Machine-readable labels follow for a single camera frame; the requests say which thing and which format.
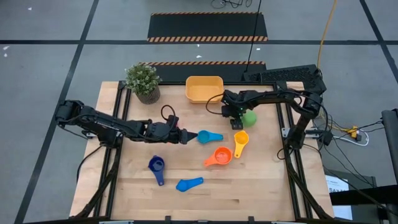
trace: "orange and black striped tape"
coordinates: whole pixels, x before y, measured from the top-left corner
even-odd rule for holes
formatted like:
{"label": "orange and black striped tape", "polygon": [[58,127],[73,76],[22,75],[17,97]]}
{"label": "orange and black striped tape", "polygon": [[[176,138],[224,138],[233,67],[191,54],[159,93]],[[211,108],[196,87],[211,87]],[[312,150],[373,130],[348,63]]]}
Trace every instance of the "orange and black striped tape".
{"label": "orange and black striped tape", "polygon": [[[208,37],[150,37],[149,42],[251,42],[253,36],[208,36]],[[267,41],[266,36],[254,36],[254,41]]]}
{"label": "orange and black striped tape", "polygon": [[256,14],[257,12],[155,12],[153,15],[192,15],[192,14]]}
{"label": "orange and black striped tape", "polygon": [[[139,65],[247,65],[248,61],[236,62],[139,62]],[[265,62],[250,61],[250,65],[265,65]]]}

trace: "yellow cable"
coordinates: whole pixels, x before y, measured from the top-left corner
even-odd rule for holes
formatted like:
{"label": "yellow cable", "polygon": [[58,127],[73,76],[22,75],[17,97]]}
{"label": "yellow cable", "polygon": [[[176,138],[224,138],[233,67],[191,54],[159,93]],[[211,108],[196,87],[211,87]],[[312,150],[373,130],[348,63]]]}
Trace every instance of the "yellow cable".
{"label": "yellow cable", "polygon": [[323,31],[323,35],[322,35],[322,39],[321,39],[321,44],[319,45],[318,62],[317,62],[317,67],[318,67],[318,68],[319,68],[319,66],[320,66],[320,64],[321,64],[321,53],[322,53],[323,41],[325,40],[326,33],[328,32],[329,24],[330,24],[331,18],[333,17],[333,13],[335,13],[336,4],[337,4],[337,0],[335,0],[335,1],[333,2],[333,6],[332,6],[331,11],[330,11],[330,14],[329,14],[328,22],[326,23],[325,30]]}

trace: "plant pot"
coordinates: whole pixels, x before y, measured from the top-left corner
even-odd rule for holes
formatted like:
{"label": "plant pot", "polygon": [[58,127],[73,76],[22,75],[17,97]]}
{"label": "plant pot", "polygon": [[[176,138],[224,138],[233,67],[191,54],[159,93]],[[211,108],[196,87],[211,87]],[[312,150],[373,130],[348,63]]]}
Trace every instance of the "plant pot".
{"label": "plant pot", "polygon": [[141,103],[143,103],[143,104],[149,105],[149,104],[156,103],[156,101],[160,98],[159,86],[157,86],[154,90],[152,90],[148,94],[140,95],[140,94],[136,93],[136,95],[137,95],[139,101],[141,101]]}

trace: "wooden table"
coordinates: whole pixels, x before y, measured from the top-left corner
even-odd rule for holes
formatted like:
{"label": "wooden table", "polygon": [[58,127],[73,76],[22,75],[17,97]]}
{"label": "wooden table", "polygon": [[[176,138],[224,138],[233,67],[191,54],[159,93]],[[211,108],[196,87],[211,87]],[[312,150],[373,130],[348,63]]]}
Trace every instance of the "wooden table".
{"label": "wooden table", "polygon": [[[96,109],[112,114],[117,82],[103,82]],[[288,83],[302,89],[302,83]],[[225,86],[226,89],[272,91],[271,86]],[[125,139],[112,219],[164,220],[171,215],[173,220],[248,220],[254,216],[262,220],[294,220],[292,200],[284,161],[278,160],[277,151],[282,141],[277,119],[276,105],[260,105],[254,109],[257,123],[247,128],[249,143],[239,159],[227,166],[204,168],[203,161],[218,146],[234,150],[233,135],[229,119],[206,111],[205,105],[194,105],[185,97],[185,86],[160,86],[160,100],[153,105],[144,105],[133,94],[127,119],[152,119],[164,121],[160,108],[173,106],[180,118],[178,126],[191,132],[202,129],[224,135],[224,141],[201,145],[196,139],[187,145],[146,144]],[[209,106],[219,111],[220,104]],[[282,105],[287,125],[285,106]],[[295,121],[299,114],[293,111]],[[316,140],[305,143],[317,147]],[[98,140],[88,141],[85,155],[98,147]],[[165,161],[165,185],[159,187],[153,173],[147,168],[149,160],[158,155]],[[304,146],[301,149],[303,167],[309,191],[325,211],[333,216],[329,192],[318,152]],[[77,214],[98,188],[104,158],[104,150],[89,158],[81,168],[75,198],[70,214]],[[187,192],[175,189],[180,179],[203,177],[204,184]],[[297,188],[302,217],[305,216],[302,194]],[[104,214],[107,191],[103,196],[101,214]]]}

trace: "gray floor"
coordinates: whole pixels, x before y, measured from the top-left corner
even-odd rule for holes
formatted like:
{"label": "gray floor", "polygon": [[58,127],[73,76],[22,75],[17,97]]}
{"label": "gray floor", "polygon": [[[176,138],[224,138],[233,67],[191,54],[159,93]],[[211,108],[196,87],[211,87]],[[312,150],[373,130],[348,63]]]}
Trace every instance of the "gray floor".
{"label": "gray floor", "polygon": [[[219,11],[255,11],[250,8]],[[79,40],[93,0],[0,0],[0,40]],[[333,1],[266,0],[262,2],[270,40],[320,40]],[[385,40],[398,40],[398,3],[367,0]],[[210,0],[99,0],[88,40],[145,40],[152,12],[215,11]],[[327,40],[377,40],[357,0],[338,1]],[[42,147],[51,116],[77,45],[0,44],[0,219],[12,223]],[[250,46],[223,45],[85,45],[67,98],[95,105],[100,83],[124,79],[136,62],[246,60]],[[389,45],[393,58],[398,46]],[[268,68],[316,63],[317,45],[255,45],[253,60]],[[382,110],[398,107],[398,86],[379,45],[326,45],[321,69],[328,87],[325,106],[343,126],[377,121]],[[339,142],[364,175],[379,185],[394,184],[384,131],[370,134],[367,147]],[[25,222],[66,218],[75,191],[76,167],[86,142],[57,129],[39,177]],[[328,150],[343,161],[333,143]],[[324,164],[344,168],[323,153]]]}

